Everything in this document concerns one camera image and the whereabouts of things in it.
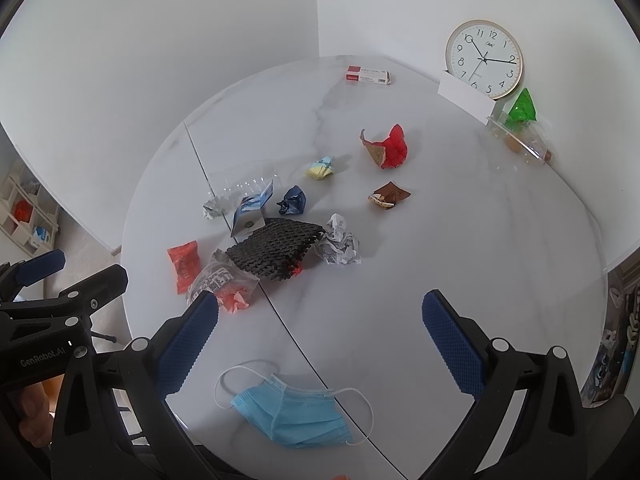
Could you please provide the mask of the person's left hand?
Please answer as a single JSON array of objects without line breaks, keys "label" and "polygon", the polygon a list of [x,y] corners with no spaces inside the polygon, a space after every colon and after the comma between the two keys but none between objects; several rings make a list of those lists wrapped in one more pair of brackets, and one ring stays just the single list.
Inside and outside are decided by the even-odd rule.
[{"label": "person's left hand", "polygon": [[53,417],[46,390],[41,382],[26,387],[20,394],[23,419],[20,422],[22,437],[35,448],[44,448],[52,439]]}]

